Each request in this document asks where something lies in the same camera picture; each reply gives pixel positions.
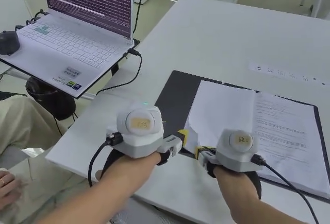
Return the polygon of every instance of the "laptop keyboard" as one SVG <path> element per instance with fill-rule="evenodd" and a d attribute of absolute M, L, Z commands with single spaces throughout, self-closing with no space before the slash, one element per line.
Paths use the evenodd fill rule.
<path fill-rule="evenodd" d="M 91 40 L 42 21 L 31 24 L 18 33 L 94 68 L 101 68 L 104 62 L 113 55 L 117 56 L 121 50 L 120 46 L 113 43 Z"/>

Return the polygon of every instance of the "yellow label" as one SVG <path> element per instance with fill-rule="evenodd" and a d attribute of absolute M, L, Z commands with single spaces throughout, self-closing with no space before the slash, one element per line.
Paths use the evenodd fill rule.
<path fill-rule="evenodd" d="M 134 117 L 130 121 L 130 127 L 134 129 L 149 130 L 150 120 L 148 118 Z"/>
<path fill-rule="evenodd" d="M 251 142 L 251 137 L 237 135 L 235 140 L 236 140 L 236 143 L 249 144 Z"/>

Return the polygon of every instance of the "computer mouse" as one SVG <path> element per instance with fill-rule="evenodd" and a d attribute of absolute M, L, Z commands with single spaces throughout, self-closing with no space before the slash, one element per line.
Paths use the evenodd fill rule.
<path fill-rule="evenodd" d="M 0 33 L 1 55 L 12 55 L 20 46 L 19 37 L 15 31 L 3 31 Z"/>

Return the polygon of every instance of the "black folder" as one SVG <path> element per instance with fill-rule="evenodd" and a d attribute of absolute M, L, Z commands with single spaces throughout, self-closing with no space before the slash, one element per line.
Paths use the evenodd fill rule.
<path fill-rule="evenodd" d="M 176 131 L 183 129 L 186 123 L 186 120 L 188 118 L 188 114 L 190 112 L 192 103 L 195 99 L 195 95 L 197 93 L 197 90 L 199 88 L 199 85 L 201 81 L 210 81 L 218 84 L 223 84 L 229 87 L 234 88 L 240 88 L 240 89 L 246 89 L 244 87 L 232 85 L 229 83 L 221 82 L 221 81 L 215 81 L 212 79 L 191 75 L 188 73 L 180 72 L 180 71 L 173 71 L 170 75 L 169 79 L 167 80 L 162 92 L 160 93 L 155 106 L 157 106 L 162 114 L 162 119 L 165 121 L 164 123 L 164 136 L 168 136 L 171 134 L 175 134 Z M 327 177 L 330 184 L 330 167 L 329 167 L 329 161 L 328 156 L 326 152 L 325 147 L 325 141 L 324 136 L 322 132 L 322 126 L 320 121 L 320 115 L 319 110 L 317 106 L 303 103 L 300 101 L 292 100 L 294 102 L 298 102 L 304 105 L 309 105 L 314 107 L 314 113 L 315 113 L 315 120 L 317 122 L 319 135 L 321 138 L 322 143 L 322 150 L 323 150 L 323 157 L 324 157 L 324 163 L 327 171 Z M 193 157 L 191 153 L 186 151 L 185 149 L 182 149 L 182 154 L 186 156 Z M 292 189 L 287 186 L 285 183 L 277 183 L 273 182 L 268 179 L 261 178 L 263 181 L 289 189 L 292 191 Z M 318 200 L 330 203 L 330 199 L 324 198 L 315 194 L 311 194 L 305 191 L 301 191 L 304 195 L 316 198 Z"/>

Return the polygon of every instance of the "forearm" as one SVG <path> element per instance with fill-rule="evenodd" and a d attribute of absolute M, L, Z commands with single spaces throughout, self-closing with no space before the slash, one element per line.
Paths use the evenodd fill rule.
<path fill-rule="evenodd" d="M 153 167 L 159 162 L 159 155 L 139 159 L 139 174 L 149 177 Z M 133 174 L 118 173 L 119 170 L 107 172 L 99 183 L 83 194 L 64 204 L 39 224 L 67 223 L 105 223 L 117 213 L 128 198 L 140 187 Z"/>
<path fill-rule="evenodd" d="M 253 184 L 244 174 L 231 174 L 217 167 L 214 170 L 222 195 L 237 224 L 301 224 L 270 205 L 260 201 Z"/>

